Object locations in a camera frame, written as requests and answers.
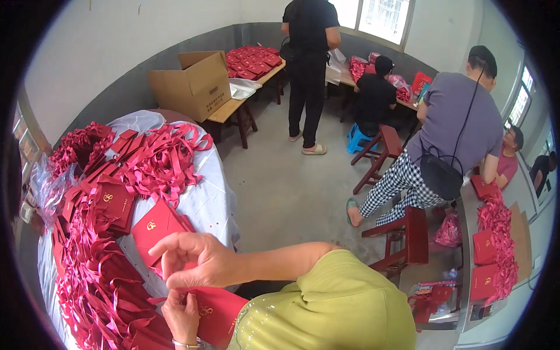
gray t-shirt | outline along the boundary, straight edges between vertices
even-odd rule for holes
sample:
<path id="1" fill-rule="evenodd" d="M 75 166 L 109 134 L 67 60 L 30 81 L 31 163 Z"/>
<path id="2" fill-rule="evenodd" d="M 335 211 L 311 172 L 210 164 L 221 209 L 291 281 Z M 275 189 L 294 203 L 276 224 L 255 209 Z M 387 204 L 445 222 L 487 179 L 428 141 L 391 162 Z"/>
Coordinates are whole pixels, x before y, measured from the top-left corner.
<path id="1" fill-rule="evenodd" d="M 433 80 L 424 95 L 424 103 L 428 106 L 426 121 L 407 145 L 408 155 L 417 166 L 420 166 L 422 156 L 421 140 L 426 150 L 435 146 L 441 156 L 453 155 L 476 85 L 476 81 L 461 73 L 439 73 Z M 463 175 L 478 165 L 486 154 L 499 157 L 502 138 L 502 117 L 492 96 L 481 85 L 455 154 L 463 166 Z M 452 157 L 442 159 L 451 164 Z M 456 160 L 453 167 L 461 171 Z"/>

sitting woman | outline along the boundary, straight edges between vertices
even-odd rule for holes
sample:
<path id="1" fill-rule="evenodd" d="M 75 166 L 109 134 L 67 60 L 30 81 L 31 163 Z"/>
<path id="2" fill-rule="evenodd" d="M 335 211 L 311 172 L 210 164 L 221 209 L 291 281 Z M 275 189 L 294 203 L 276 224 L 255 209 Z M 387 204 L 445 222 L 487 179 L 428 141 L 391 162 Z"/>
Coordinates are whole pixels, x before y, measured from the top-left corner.
<path id="1" fill-rule="evenodd" d="M 379 124 L 397 127 L 390 112 L 396 107 L 396 87 L 388 81 L 392 70 L 393 61 L 379 56 L 375 60 L 376 74 L 364 73 L 354 88 L 358 97 L 352 107 L 352 115 L 366 136 L 377 135 Z"/>
<path id="2" fill-rule="evenodd" d="M 176 342 L 197 343 L 199 315 L 194 295 L 188 294 L 186 306 L 181 305 L 173 288 L 271 280 L 295 283 L 247 303 L 228 349 L 415 347 L 416 328 L 406 295 L 337 246 L 316 242 L 235 254 L 210 234 L 175 233 L 158 242 L 150 255 L 163 255 L 164 279 L 171 291 L 162 312 Z M 183 270 L 187 262 L 198 266 Z"/>

hand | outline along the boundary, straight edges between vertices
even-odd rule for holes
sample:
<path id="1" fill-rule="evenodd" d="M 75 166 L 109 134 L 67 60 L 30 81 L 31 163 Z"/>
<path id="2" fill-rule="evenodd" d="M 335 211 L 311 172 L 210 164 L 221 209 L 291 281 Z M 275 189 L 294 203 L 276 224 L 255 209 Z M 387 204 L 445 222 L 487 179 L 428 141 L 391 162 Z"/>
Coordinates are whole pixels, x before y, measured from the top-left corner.
<path id="1" fill-rule="evenodd" d="M 196 345 L 200 321 L 197 298 L 194 294 L 187 294 L 185 299 L 186 305 L 182 305 L 179 292 L 170 290 L 161 312 L 173 334 L 173 339 L 182 344 Z"/>
<path id="2" fill-rule="evenodd" d="M 174 233 L 160 240 L 151 256 L 162 256 L 167 287 L 227 287 L 242 283 L 241 259 L 211 234 Z M 198 266 L 184 270 L 188 263 Z"/>

concrete floor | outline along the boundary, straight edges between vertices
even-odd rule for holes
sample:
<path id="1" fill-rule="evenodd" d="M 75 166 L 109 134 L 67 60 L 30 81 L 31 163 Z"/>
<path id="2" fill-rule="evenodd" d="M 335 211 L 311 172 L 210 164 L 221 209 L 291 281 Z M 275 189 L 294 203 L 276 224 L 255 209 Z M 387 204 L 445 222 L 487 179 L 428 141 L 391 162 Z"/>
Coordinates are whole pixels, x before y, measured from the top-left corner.
<path id="1" fill-rule="evenodd" d="M 249 101 L 258 132 L 250 132 L 249 149 L 241 146 L 236 127 L 223 131 L 218 150 L 226 179 L 237 195 L 235 220 L 241 232 L 240 251 L 253 252 L 281 248 L 303 242 L 325 241 L 350 250 L 362 262 L 372 264 L 383 258 L 385 238 L 363 239 L 361 232 L 375 225 L 375 219 L 390 209 L 381 207 L 360 228 L 346 221 L 346 201 L 363 201 L 371 186 L 357 196 L 352 190 L 370 168 L 368 159 L 350 165 L 353 155 L 346 151 L 346 135 L 351 118 L 339 122 L 340 98 L 325 101 L 317 131 L 317 142 L 328 149 L 324 156 L 301 154 L 303 140 L 288 138 L 290 87 L 282 104 L 272 101 L 273 90 L 264 89 L 258 102 Z M 305 112 L 301 121 L 303 129 Z M 387 160 L 383 169 L 389 167 Z M 453 349 L 459 335 L 455 331 L 423 331 L 417 349 Z"/>

black t-shirt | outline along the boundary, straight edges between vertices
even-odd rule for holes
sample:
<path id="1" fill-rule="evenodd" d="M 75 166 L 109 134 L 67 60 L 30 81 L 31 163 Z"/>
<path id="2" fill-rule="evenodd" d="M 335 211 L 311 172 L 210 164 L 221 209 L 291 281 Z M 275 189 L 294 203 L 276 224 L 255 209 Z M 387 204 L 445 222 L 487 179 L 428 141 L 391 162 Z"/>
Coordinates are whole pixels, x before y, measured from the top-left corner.
<path id="1" fill-rule="evenodd" d="M 336 8 L 327 0 L 294 0 L 282 22 L 290 24 L 292 49 L 319 53 L 329 50 L 325 29 L 340 25 Z"/>
<path id="2" fill-rule="evenodd" d="M 540 182 L 539 187 L 536 189 L 536 196 L 540 196 L 543 191 L 544 183 L 547 182 L 547 176 L 550 172 L 550 161 L 548 156 L 538 156 L 535 160 L 535 164 L 531 168 L 529 175 L 531 176 L 531 181 L 535 183 L 535 178 L 539 170 L 543 173 L 543 180 Z"/>
<path id="3" fill-rule="evenodd" d="M 353 107 L 356 123 L 386 122 L 390 118 L 389 105 L 396 104 L 396 87 L 383 77 L 370 73 L 364 73 L 356 86 L 360 89 Z"/>

